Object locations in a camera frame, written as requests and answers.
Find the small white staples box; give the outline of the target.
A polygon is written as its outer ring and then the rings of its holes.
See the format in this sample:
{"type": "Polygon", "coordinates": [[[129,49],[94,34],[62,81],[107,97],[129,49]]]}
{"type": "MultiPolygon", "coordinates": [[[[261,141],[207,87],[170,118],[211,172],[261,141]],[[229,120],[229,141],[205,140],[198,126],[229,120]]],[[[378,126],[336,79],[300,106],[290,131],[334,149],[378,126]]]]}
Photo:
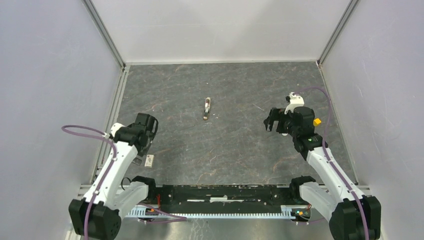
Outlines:
{"type": "Polygon", "coordinates": [[[144,166],[146,168],[152,168],[155,156],[152,154],[146,155],[144,166]]]}

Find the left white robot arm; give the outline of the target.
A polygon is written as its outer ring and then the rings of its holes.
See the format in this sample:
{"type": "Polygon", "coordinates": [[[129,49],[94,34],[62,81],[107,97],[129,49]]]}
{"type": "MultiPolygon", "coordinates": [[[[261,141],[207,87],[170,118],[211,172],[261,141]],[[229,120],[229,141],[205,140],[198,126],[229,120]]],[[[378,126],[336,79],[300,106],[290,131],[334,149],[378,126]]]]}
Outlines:
{"type": "Polygon", "coordinates": [[[76,234],[84,239],[114,240],[123,218],[140,202],[153,203],[157,198],[153,178],[136,176],[121,193],[124,175],[137,157],[147,155],[158,131],[158,120],[147,113],[138,113],[133,123],[114,123],[108,132],[95,135],[77,133],[110,145],[110,153],[97,178],[81,199],[73,199],[68,207],[76,234]]]}

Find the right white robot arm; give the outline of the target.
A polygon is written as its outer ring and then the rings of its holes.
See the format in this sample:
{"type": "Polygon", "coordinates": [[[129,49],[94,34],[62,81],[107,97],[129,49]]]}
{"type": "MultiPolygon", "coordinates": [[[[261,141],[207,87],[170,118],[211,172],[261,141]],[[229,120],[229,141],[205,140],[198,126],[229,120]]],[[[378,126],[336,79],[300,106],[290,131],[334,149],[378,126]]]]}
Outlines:
{"type": "Polygon", "coordinates": [[[315,132],[315,113],[305,106],[273,107],[263,121],[271,131],[292,137],[294,148],[317,172],[326,186],[309,176],[292,179],[289,199],[295,204],[312,205],[328,222],[335,240],[378,240],[381,237],[381,204],[367,196],[343,172],[323,137],[315,132]]]}

